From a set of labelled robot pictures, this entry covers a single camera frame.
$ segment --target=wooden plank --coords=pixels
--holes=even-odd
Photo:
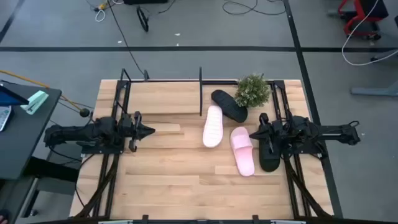
[[[132,83],[128,113],[198,114],[198,82]]]
[[[141,84],[145,85],[133,84],[132,90],[139,90],[135,94],[142,97],[148,96],[146,92],[153,87],[140,89]],[[285,85],[293,114],[309,116],[300,80],[288,80]],[[116,80],[101,82],[95,109],[97,117],[110,115],[115,87]],[[165,88],[159,88],[157,95]],[[283,162],[274,172],[261,170],[258,142],[253,140],[256,171],[252,177],[242,177],[229,145],[229,135],[234,128],[244,126],[249,133],[257,129],[260,113],[267,113],[270,121],[275,120],[272,99],[263,107],[249,109],[248,119],[243,124],[224,116],[223,140],[219,146],[208,149],[201,138],[207,109],[212,104],[211,93],[217,89],[231,95],[236,91],[235,86],[229,85],[204,86],[202,117],[198,115],[198,103],[192,114],[143,115],[143,123],[157,129],[157,133],[137,142],[137,152],[126,149],[121,155],[111,218],[141,219],[143,214],[150,215],[151,219],[251,219],[253,214],[261,219],[293,218]],[[327,212],[333,213],[320,161],[309,155],[300,157],[308,190]],[[102,156],[94,156],[80,172],[78,189],[85,202],[96,189],[101,161]],[[75,197],[70,215],[80,209]]]

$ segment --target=red chair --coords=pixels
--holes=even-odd
[[[338,14],[341,18],[346,20],[346,25],[344,26],[344,32],[347,36],[350,35],[351,31],[369,14],[377,0],[354,0],[355,10],[354,12],[343,12],[343,6],[349,0],[343,0],[338,8]],[[383,20],[388,16],[386,6],[383,0],[379,0],[377,6],[374,8],[372,13],[366,18],[365,22],[370,23],[370,28],[367,30],[359,30],[359,28],[353,33],[353,35],[365,36],[368,39],[378,40],[381,36],[378,34],[379,28],[376,22]]]

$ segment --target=floor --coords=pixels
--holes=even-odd
[[[88,0],[98,5],[100,0]],[[387,8],[398,2],[384,0]],[[134,6],[114,6],[114,13],[139,66],[151,78],[240,78],[262,72],[269,79],[306,80],[305,65],[322,124],[359,120],[362,141],[355,147],[329,142],[328,149],[346,218],[398,222],[398,140],[395,137],[395,98],[353,96],[351,86],[388,86],[397,79],[398,63],[388,60],[366,67],[348,65],[339,53],[346,37],[343,23],[328,17],[337,0],[290,0],[297,36],[302,47],[300,64],[286,14],[265,16],[250,12],[232,16],[222,10],[221,0],[176,0],[168,5],[145,5],[152,14],[148,33],[139,24]],[[240,9],[231,6],[230,10]],[[281,2],[260,0],[258,9],[280,12]],[[376,43],[352,39],[347,57],[367,62],[374,53],[398,47],[398,12],[380,23],[383,38]],[[14,15],[12,22],[7,22]],[[103,22],[84,0],[0,1],[0,68],[62,89],[69,98],[94,106],[101,79],[117,78],[125,68],[140,78],[126,51],[111,11]],[[10,82],[20,82],[0,76]],[[75,112],[58,105],[52,121],[61,125],[85,122]],[[78,151],[68,151],[79,156]],[[48,149],[39,144],[35,156],[45,158]],[[57,220],[68,216],[72,196],[40,194],[36,217],[18,223]]]

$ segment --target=monitor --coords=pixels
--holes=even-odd
[[[0,85],[0,106],[28,105],[29,101]]]

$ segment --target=cable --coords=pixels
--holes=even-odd
[[[58,123],[54,122],[53,120],[50,119],[50,122],[53,122],[54,124],[60,126]]]
[[[27,81],[27,82],[30,82],[30,83],[33,83],[33,84],[42,86],[42,87],[44,87],[44,88],[50,88],[50,87],[49,87],[48,85],[46,85],[46,84],[43,84],[43,83],[38,82],[38,81],[35,81],[35,80],[31,80],[31,79],[29,79],[29,78],[26,78],[26,77],[23,77],[23,76],[20,76],[20,75],[16,75],[16,74],[14,74],[14,73],[12,73],[12,72],[8,72],[8,71],[5,71],[5,70],[0,70],[0,73],[3,73],[3,74],[6,74],[6,75],[9,75],[9,76],[12,76],[12,77],[14,77],[14,78],[19,78],[19,79],[21,79],[21,80],[24,80],[24,81]],[[70,103],[72,106],[74,106],[76,109],[78,109],[79,111],[81,111],[80,107],[78,107],[76,104],[74,104],[72,101],[70,101],[66,96],[61,95],[61,97],[62,97],[65,101],[67,101],[68,103]]]
[[[54,152],[55,154],[59,155],[59,156],[62,156],[62,157],[65,157],[65,158],[72,159],[72,160],[74,160],[74,161],[79,161],[79,162],[80,162],[79,159],[76,159],[76,158],[73,158],[73,157],[70,157],[70,156],[66,156],[66,155],[64,155],[64,154],[61,154],[61,153],[57,152],[56,150],[54,150],[54,147],[53,147],[53,146],[49,146],[49,149],[50,149],[52,152]]]
[[[120,31],[120,33],[121,33],[121,35],[122,35],[123,41],[124,41],[124,43],[126,44],[126,47],[129,48],[129,44],[127,43],[126,38],[125,38],[125,36],[124,36],[124,34],[123,34],[122,28],[120,28],[120,25],[119,25],[119,23],[118,23],[118,20],[116,19],[116,16],[114,15],[114,12],[113,12],[112,7],[111,7],[111,12],[112,12],[114,21],[116,22],[116,25],[118,26],[119,31]],[[134,56],[132,55],[130,48],[129,48],[129,53],[130,53],[130,56],[131,56],[132,60],[133,60],[134,63],[136,64],[138,70],[142,73],[142,75],[144,75],[144,72],[141,70],[141,68],[139,67],[139,65],[138,65],[138,63],[137,63],[137,61],[136,61],[136,59],[135,59]]]
[[[80,112],[79,112],[79,111],[77,111],[77,110],[75,110],[75,109],[71,108],[70,106],[64,105],[63,103],[61,103],[61,102],[59,102],[59,101],[58,101],[57,103],[59,103],[59,104],[63,105],[64,107],[66,107],[66,108],[68,108],[68,109],[70,109],[70,110],[73,110],[74,112],[76,112],[76,113],[80,114]]]
[[[84,160],[84,161],[81,163],[79,169],[81,169],[81,167],[83,167],[83,165],[85,164],[85,162],[87,162],[87,161],[88,161],[89,159],[91,159],[93,156],[94,156],[94,154],[92,154],[92,155],[89,156],[86,160]],[[82,199],[81,199],[81,197],[80,197],[79,191],[77,191],[77,183],[75,184],[75,192],[76,192],[77,198],[79,199],[79,201],[80,201],[80,203],[81,203],[81,206],[83,206],[83,208],[84,208],[86,205],[83,203],[83,201],[82,201]]]
[[[167,8],[166,10],[160,11],[160,12],[158,12],[158,14],[167,12],[167,11],[173,6],[173,4],[175,3],[175,1],[176,1],[176,0],[173,0],[172,3],[168,6],[168,8]]]
[[[345,60],[347,63],[349,63],[350,65],[354,65],[354,66],[365,66],[365,65],[370,65],[370,64],[372,64],[372,63],[380,62],[380,61],[382,61],[382,60],[385,60],[385,59],[387,59],[387,58],[389,58],[389,57],[392,57],[392,56],[394,56],[395,54],[398,53],[398,50],[396,50],[395,52],[393,52],[392,54],[390,54],[390,55],[388,55],[388,56],[385,56],[385,57],[383,57],[383,58],[374,60],[374,61],[372,61],[372,62],[367,62],[367,63],[352,63],[352,62],[350,62],[350,61],[346,58],[346,55],[344,54],[344,48],[346,47],[346,45],[347,45],[349,39],[350,39],[351,36],[354,34],[355,30],[356,30],[356,29],[357,29],[357,28],[358,28],[358,27],[371,15],[371,13],[373,12],[373,10],[376,8],[378,2],[379,2],[379,0],[376,0],[376,3],[374,3],[373,8],[369,11],[369,14],[368,14],[358,25],[356,25],[356,27],[353,29],[353,31],[351,31],[351,33],[349,34],[349,36],[348,36],[346,42],[344,43],[343,47],[341,48],[341,54],[343,55],[344,60]]]
[[[115,1],[115,0],[112,0],[112,2],[115,3],[115,4],[123,4],[123,3],[124,3],[124,1],[117,2],[117,1]]]
[[[269,2],[278,2],[278,1],[280,1],[280,2],[284,3],[283,0],[267,0],[267,1],[269,1]],[[249,6],[247,6],[245,4],[242,4],[242,3],[239,3],[239,2],[227,1],[227,2],[225,2],[223,4],[223,10],[224,10],[224,12],[226,12],[226,13],[228,13],[230,15],[243,15],[243,14],[249,13],[251,11],[254,11],[254,12],[257,12],[257,13],[260,13],[260,14],[263,14],[263,15],[267,15],[267,16],[277,16],[277,15],[281,15],[281,14],[286,12],[285,3],[284,3],[285,9],[283,10],[283,12],[278,12],[278,13],[268,13],[268,12],[261,12],[261,11],[255,10],[255,8],[257,7],[258,3],[259,3],[259,0],[256,0],[256,4],[253,7],[249,7]],[[248,10],[245,11],[245,12],[231,12],[231,11],[228,11],[225,8],[225,6],[228,5],[228,4],[234,4],[234,5],[237,5],[237,6],[245,7]]]
[[[68,161],[68,162],[61,163],[60,165],[64,166],[64,165],[73,164],[73,163],[77,163],[77,161],[70,160],[70,161]]]
[[[102,19],[98,19],[98,16],[99,16],[99,14],[100,13],[103,13],[103,17],[102,17]],[[105,17],[106,17],[106,14],[105,14],[105,11],[104,10],[102,10],[102,9],[100,9],[98,12],[97,12],[97,15],[95,15],[95,21],[96,22],[102,22],[104,19],[105,19]]]
[[[74,102],[74,101],[73,101],[73,103],[76,104],[76,105],[85,106],[85,107],[87,107],[87,108],[94,109],[92,106],[84,105],[83,103],[77,103],[77,102]]]
[[[88,0],[86,0],[86,2],[87,2],[87,4],[90,5],[90,9],[91,9],[91,10],[94,10],[94,9],[96,8],[96,6],[93,5],[92,3],[90,3]]]

